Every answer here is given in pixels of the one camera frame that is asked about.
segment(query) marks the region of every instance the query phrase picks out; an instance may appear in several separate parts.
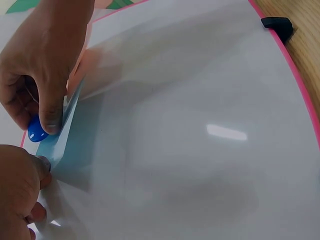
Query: blue magnet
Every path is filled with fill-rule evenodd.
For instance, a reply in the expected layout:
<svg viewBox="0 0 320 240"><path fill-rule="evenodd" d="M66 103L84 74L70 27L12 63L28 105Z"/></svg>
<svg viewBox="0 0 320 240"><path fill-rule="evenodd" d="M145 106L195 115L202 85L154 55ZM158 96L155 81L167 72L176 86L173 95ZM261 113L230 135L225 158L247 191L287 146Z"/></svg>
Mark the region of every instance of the blue magnet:
<svg viewBox="0 0 320 240"><path fill-rule="evenodd" d="M41 127L39 116L36 115L28 126L28 137L31 142L37 143L48 137L48 133L46 133Z"/></svg>

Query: skin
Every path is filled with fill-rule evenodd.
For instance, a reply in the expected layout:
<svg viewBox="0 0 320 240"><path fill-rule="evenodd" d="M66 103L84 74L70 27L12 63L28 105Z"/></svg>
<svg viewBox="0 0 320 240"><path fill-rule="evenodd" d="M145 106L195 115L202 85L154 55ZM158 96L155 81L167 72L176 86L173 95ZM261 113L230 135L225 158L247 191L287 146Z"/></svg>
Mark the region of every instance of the skin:
<svg viewBox="0 0 320 240"><path fill-rule="evenodd" d="M43 129L61 129L69 76L83 48L94 0L42 0L0 54L0 102L23 129L39 114ZM37 202L51 182L50 164L0 145L0 239L34 240L29 223L45 218Z"/></svg>
<svg viewBox="0 0 320 240"><path fill-rule="evenodd" d="M34 240L27 224L46 217L37 198L51 182L50 163L16 146L0 145L0 153L0 239Z"/></svg>
<svg viewBox="0 0 320 240"><path fill-rule="evenodd" d="M0 54L0 102L23 130L39 114L48 134L60 131L93 9L94 0L42 0Z"/></svg>

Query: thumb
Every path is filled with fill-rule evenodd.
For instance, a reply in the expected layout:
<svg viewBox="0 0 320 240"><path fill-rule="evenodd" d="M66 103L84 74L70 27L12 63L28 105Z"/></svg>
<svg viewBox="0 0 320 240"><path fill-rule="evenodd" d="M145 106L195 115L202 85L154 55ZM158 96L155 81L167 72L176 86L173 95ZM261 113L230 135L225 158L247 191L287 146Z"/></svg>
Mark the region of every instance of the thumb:
<svg viewBox="0 0 320 240"><path fill-rule="evenodd" d="M54 78L37 83L40 123L43 130L50 135L61 130L66 85L67 80Z"/></svg>

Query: pink border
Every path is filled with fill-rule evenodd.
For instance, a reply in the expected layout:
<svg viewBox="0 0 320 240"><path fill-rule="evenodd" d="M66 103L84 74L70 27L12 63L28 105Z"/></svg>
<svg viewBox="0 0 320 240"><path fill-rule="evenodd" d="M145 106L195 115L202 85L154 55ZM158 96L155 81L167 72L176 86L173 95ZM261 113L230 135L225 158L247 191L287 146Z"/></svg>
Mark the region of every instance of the pink border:
<svg viewBox="0 0 320 240"><path fill-rule="evenodd" d="M256 13L260 16L260 18L264 18L265 15L263 14L263 12L261 11L261 9L258 7L258 5L255 3L254 0L248 0L249 3L251 4L251 6L254 8L254 10L256 11ZM278 35L276 34L276 32L272 29L270 29L270 33L273 36L274 40L276 41L276 43L278 44L285 60L287 61L293 76L295 78L295 81L300 89L300 92L302 94L305 106L309 112L310 118L311 118L311 122L313 125L313 129L314 129L314 133L315 133L315 137L316 140L318 142L318 146L320 149L320 122L316 113L316 110L314 108L314 105L311 101L311 98L309 96L309 93L306 89L306 86L304 84L304 81L302 80L300 73L294 63L294 61L292 60L290 54L288 53L285 45L281 42L280 38L278 37Z"/></svg>
<svg viewBox="0 0 320 240"><path fill-rule="evenodd" d="M131 5L125 6L125 7L123 7L123 8L117 9L116 11L110 12L110 13L102 16L102 17L99 17L98 19L94 20L92 23L95 23L95 22L97 22L97 21L99 21L99 20L101 20L101 19L104 19L104 18L106 18L106 17L108 17L108 16L110 16L110 15L112 15L112 14L115 14L115 13L117 13L117 12L119 12L119 11L122 11L122 10L125 10L125 9L128 9L128 8L131 8L131 7L133 7L133 6L136 6L136 5L145 3L145 2L147 2L147 1L148 1L148 0L142 0L142 1L140 1L140 2L136 2L136 3L133 3L133 4L131 4ZM22 135L21 143L20 143L20 148L23 148L23 147L24 147L25 140L26 140L26 135L27 135L27 131L24 131L24 132L23 132L23 135Z"/></svg>

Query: finger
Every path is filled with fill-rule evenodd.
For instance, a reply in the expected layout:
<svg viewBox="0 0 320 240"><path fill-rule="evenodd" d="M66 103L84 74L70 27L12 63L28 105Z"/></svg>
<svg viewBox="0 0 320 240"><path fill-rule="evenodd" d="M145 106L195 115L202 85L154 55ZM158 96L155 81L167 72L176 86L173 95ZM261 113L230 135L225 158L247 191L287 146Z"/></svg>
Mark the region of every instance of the finger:
<svg viewBox="0 0 320 240"><path fill-rule="evenodd" d="M16 124L26 130L31 116L19 101L16 90L16 83L7 84L5 80L1 80L0 102Z"/></svg>
<svg viewBox="0 0 320 240"><path fill-rule="evenodd" d="M40 123L43 130L51 135L61 130L67 79L37 83Z"/></svg>
<svg viewBox="0 0 320 240"><path fill-rule="evenodd" d="M52 181L52 175L49 173L44 179L40 181L40 189L44 189L46 186L48 186Z"/></svg>
<svg viewBox="0 0 320 240"><path fill-rule="evenodd" d="M24 109L29 113L31 117L35 116L39 112L39 105L30 95L28 89L24 86L23 88L16 91L17 98L20 101Z"/></svg>
<svg viewBox="0 0 320 240"><path fill-rule="evenodd" d="M39 93L38 87L35 80L31 76L25 76L24 79L25 87L28 90L29 94L32 96L33 100L39 103Z"/></svg>
<svg viewBox="0 0 320 240"><path fill-rule="evenodd" d="M33 156L33 163L38 173L40 182L48 176L51 170L51 164L49 160L44 156Z"/></svg>
<svg viewBox="0 0 320 240"><path fill-rule="evenodd" d="M36 234L35 232L29 228L29 232L30 232L30 239L31 240L36 240Z"/></svg>
<svg viewBox="0 0 320 240"><path fill-rule="evenodd" d="M46 215L46 209L41 205L41 203L36 202L30 214L25 217L25 220L27 224L37 223L43 221L46 218Z"/></svg>

